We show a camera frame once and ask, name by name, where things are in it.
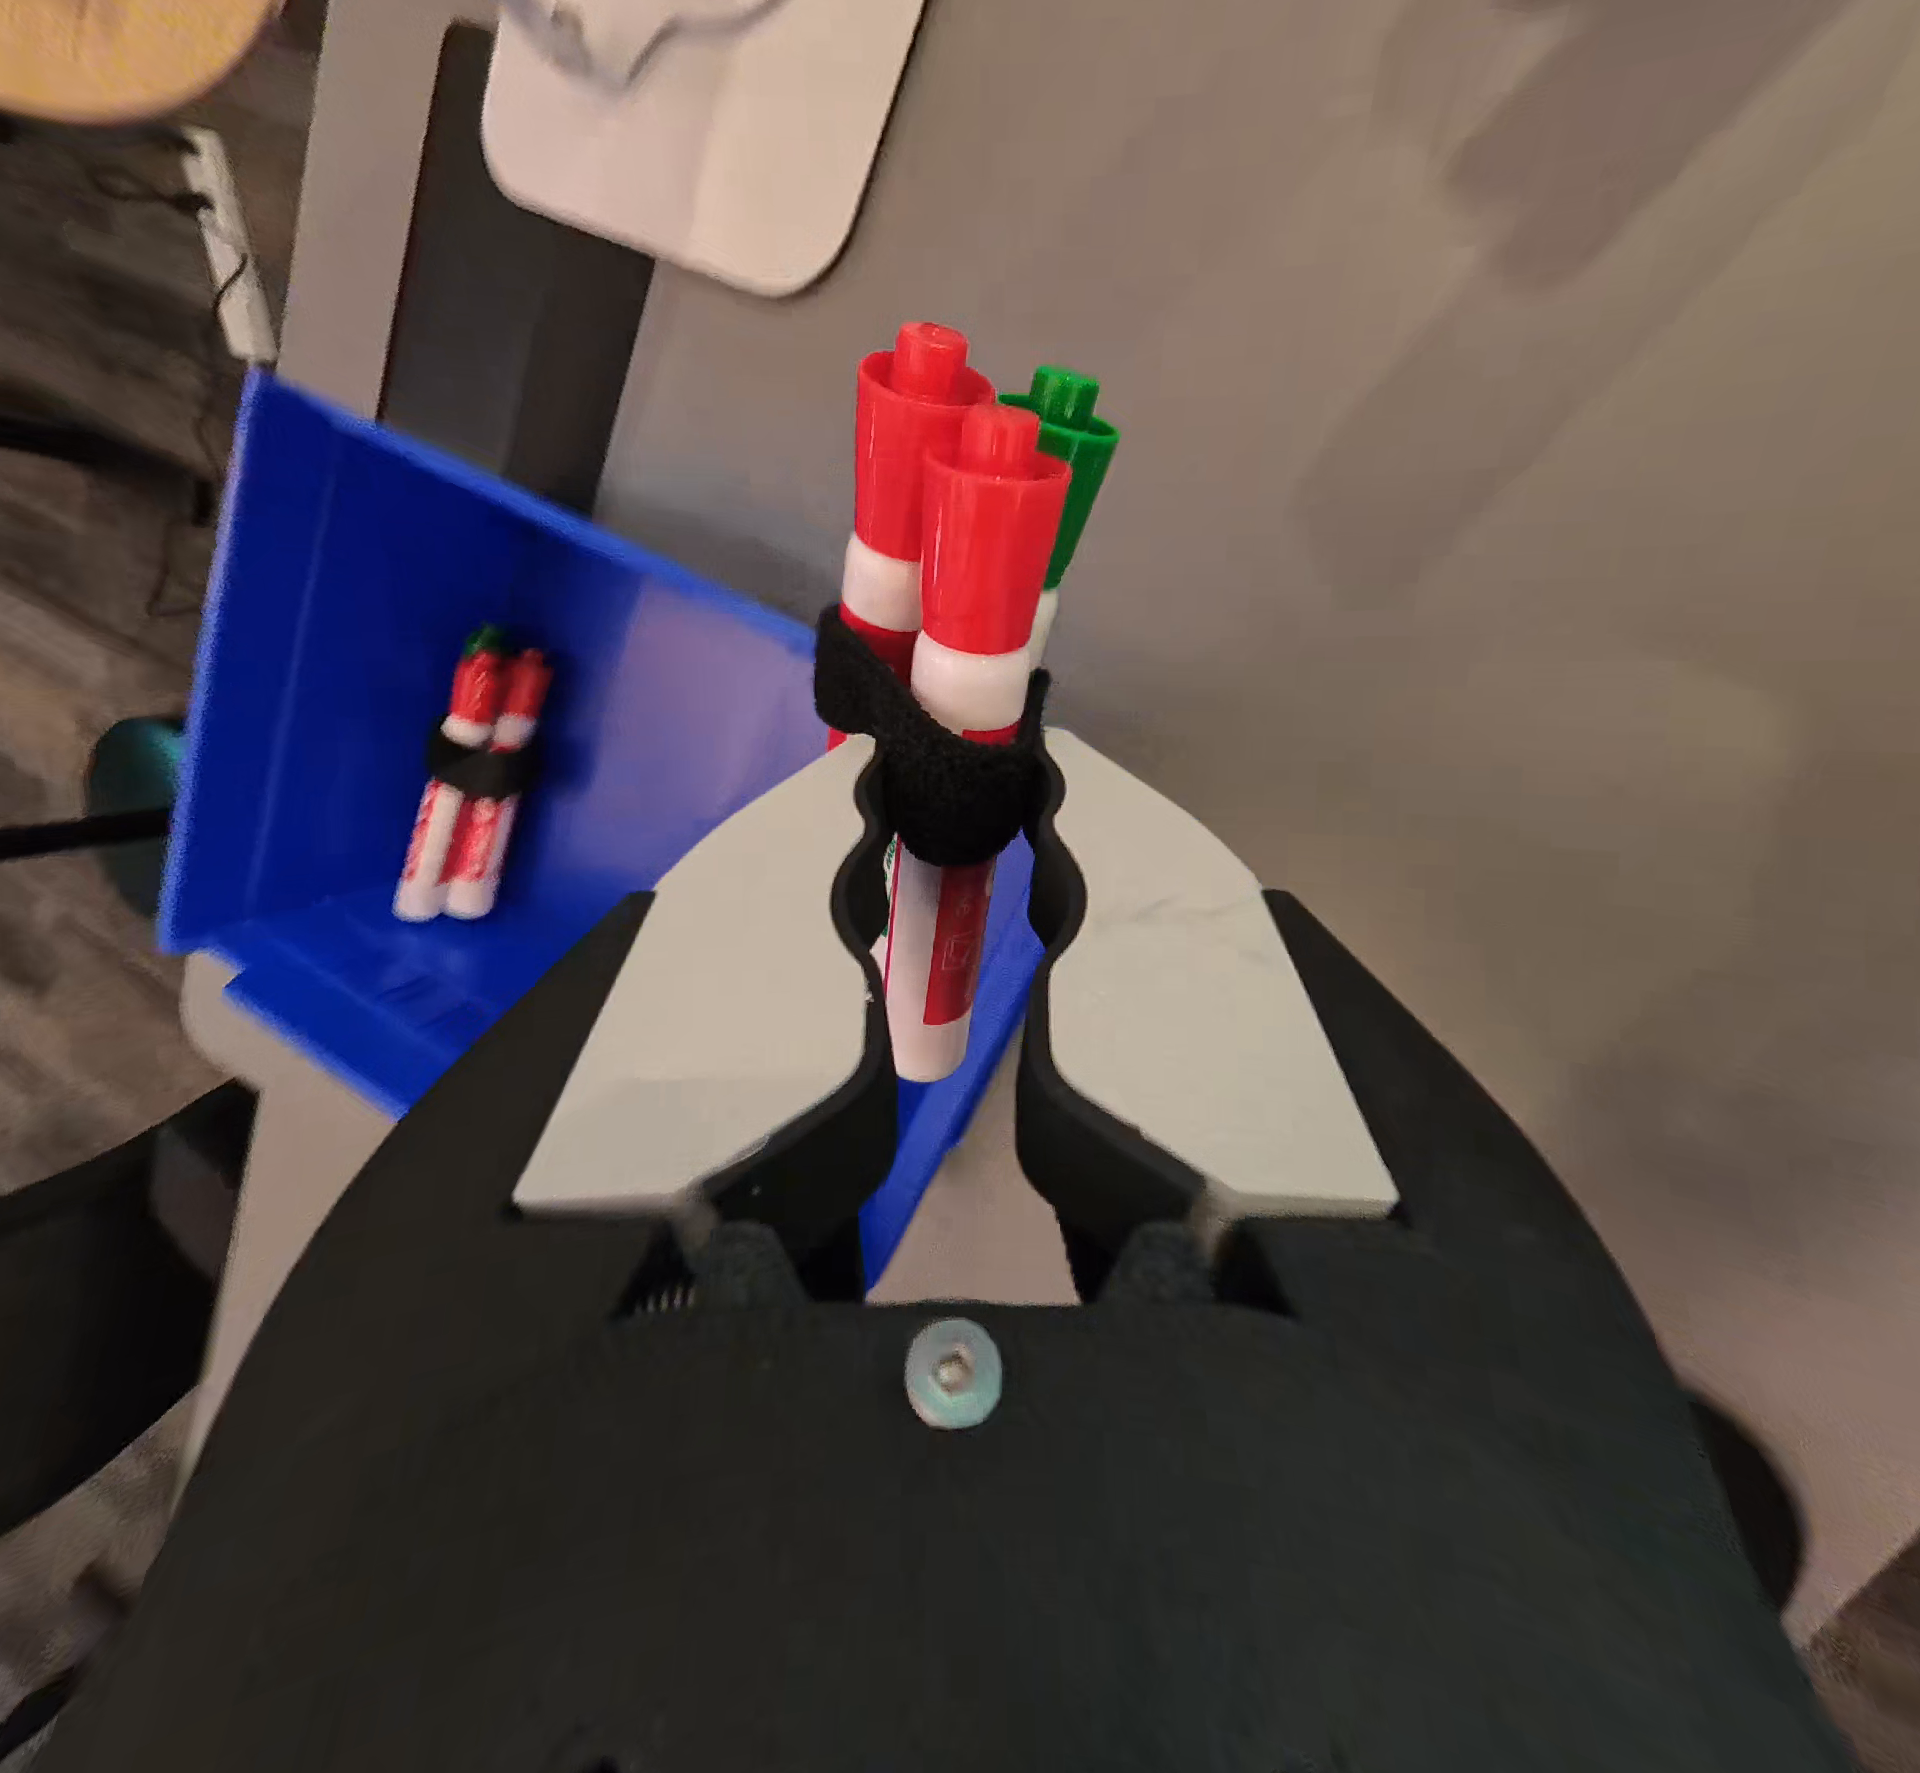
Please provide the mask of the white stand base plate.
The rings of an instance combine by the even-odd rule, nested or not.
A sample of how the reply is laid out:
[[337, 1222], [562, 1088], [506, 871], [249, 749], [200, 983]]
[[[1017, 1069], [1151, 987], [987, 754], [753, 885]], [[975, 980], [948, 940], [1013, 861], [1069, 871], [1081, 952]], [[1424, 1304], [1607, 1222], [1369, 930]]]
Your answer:
[[624, 92], [545, 62], [501, 0], [481, 149], [520, 208], [748, 297], [842, 253], [925, 0], [779, 0]]

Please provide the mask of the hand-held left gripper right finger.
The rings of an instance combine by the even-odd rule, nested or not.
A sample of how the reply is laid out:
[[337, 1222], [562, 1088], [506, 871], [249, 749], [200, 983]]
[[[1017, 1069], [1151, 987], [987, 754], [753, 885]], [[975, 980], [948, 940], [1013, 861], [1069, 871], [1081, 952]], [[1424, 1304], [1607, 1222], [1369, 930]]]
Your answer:
[[1046, 730], [1028, 820], [1017, 1152], [1095, 1302], [1144, 1228], [1204, 1271], [1271, 1219], [1385, 1222], [1400, 1189], [1260, 876], [1197, 816]]

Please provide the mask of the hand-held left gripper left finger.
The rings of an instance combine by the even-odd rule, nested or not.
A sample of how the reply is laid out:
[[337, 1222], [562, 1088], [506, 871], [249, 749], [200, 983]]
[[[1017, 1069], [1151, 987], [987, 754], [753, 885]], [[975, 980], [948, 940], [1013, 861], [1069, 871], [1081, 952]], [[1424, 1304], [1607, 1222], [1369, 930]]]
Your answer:
[[517, 1179], [522, 1224], [648, 1228], [685, 1264], [753, 1224], [806, 1293], [869, 1294], [855, 1224], [898, 1156], [882, 844], [875, 738], [848, 734], [661, 876]]

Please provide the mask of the blue plastic bin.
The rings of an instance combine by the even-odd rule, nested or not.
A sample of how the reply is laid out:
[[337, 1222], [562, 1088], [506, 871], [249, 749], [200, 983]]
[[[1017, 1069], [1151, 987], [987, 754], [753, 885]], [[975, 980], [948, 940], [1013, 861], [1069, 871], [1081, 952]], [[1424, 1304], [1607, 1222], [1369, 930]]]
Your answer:
[[[466, 798], [520, 790], [501, 891], [484, 920], [403, 922], [390, 896], [428, 740], [484, 623], [552, 661], [527, 750], [442, 750]], [[216, 956], [250, 1015], [399, 1119], [585, 931], [638, 922], [685, 849], [829, 754], [815, 634], [254, 371], [203, 599], [161, 944]], [[1022, 893], [1033, 852], [1005, 855]], [[610, 973], [630, 940], [610, 944]], [[1028, 925], [993, 891], [989, 1028], [936, 1109], [898, 1085], [904, 1162], [855, 1224], [869, 1290], [1034, 967]], [[610, 973], [562, 1007], [531, 1141]], [[509, 1162], [509, 1201], [527, 1152]]]

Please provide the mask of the white power strip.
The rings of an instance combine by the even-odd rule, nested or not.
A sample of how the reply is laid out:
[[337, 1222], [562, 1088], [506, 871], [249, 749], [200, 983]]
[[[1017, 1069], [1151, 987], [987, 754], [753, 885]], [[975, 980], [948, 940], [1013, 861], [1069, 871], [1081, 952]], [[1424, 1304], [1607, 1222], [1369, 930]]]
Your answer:
[[250, 226], [226, 144], [216, 131], [194, 125], [182, 128], [177, 140], [182, 179], [194, 201], [221, 338], [237, 363], [249, 370], [276, 370], [274, 305], [254, 257]]

